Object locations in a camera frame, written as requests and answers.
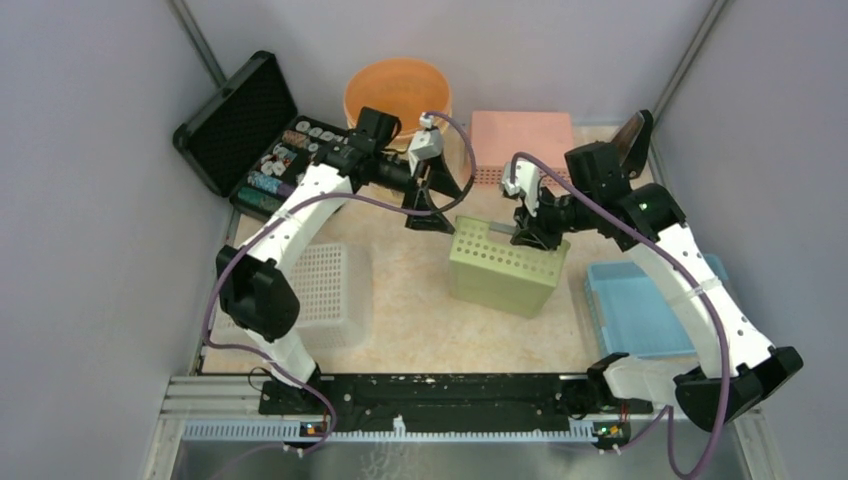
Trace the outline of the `green plastic basket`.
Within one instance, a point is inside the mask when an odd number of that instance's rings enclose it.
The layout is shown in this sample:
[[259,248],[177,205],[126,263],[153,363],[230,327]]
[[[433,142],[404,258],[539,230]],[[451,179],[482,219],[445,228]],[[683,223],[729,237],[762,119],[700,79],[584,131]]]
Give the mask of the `green plastic basket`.
[[571,244],[553,251],[493,237],[491,223],[458,216],[449,255],[449,292],[465,301],[525,318],[540,314],[559,284]]

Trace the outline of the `pink plastic basket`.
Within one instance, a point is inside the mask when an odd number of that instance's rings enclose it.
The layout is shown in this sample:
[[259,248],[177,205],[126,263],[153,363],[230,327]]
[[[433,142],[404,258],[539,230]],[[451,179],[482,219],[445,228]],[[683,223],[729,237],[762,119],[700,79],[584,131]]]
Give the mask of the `pink plastic basket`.
[[575,142],[568,113],[477,110],[471,116],[469,135],[476,155],[477,185],[496,187],[505,164],[518,151],[536,156],[560,177],[570,178],[565,153]]

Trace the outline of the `white perforated plastic basket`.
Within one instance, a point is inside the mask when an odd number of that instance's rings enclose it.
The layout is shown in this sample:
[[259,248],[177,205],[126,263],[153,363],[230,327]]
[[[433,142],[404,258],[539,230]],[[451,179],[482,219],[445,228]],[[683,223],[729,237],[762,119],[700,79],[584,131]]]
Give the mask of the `white perforated plastic basket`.
[[372,260],[346,243],[307,247],[293,267],[300,301],[295,330],[311,353],[335,354],[363,346],[373,319]]

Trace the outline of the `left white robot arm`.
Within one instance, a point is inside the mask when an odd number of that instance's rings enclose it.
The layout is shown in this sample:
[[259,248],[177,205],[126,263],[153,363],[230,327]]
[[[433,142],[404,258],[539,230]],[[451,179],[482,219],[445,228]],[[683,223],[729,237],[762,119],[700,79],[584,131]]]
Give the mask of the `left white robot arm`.
[[402,195],[395,210],[405,215],[406,228],[454,233],[446,214],[473,184],[459,185],[452,176],[438,120],[453,121],[443,112],[423,112],[399,155],[390,146],[401,127],[399,118],[362,108],[352,129],[309,156],[301,180],[262,229],[217,255],[221,309],[253,341],[249,352],[267,361],[274,377],[285,383],[283,401],[297,413],[317,407],[321,388],[311,380],[317,363],[295,330],[301,305],[288,277],[323,225],[347,201],[362,201],[358,192],[370,184]]

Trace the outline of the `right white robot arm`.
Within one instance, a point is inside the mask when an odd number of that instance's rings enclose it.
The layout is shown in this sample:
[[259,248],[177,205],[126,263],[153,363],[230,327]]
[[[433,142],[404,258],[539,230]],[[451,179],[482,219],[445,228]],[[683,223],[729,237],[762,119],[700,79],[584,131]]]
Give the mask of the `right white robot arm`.
[[503,194],[520,201],[516,240],[556,248],[567,233],[595,231],[613,240],[653,282],[693,345],[692,365],[616,352],[596,362],[586,385],[589,404],[612,412],[626,399],[662,404],[713,432],[771,396],[803,366],[799,352],[778,347],[742,312],[706,262],[670,192],[633,187],[616,147],[594,142],[565,156],[565,193],[541,184],[556,173],[518,152],[505,164]]

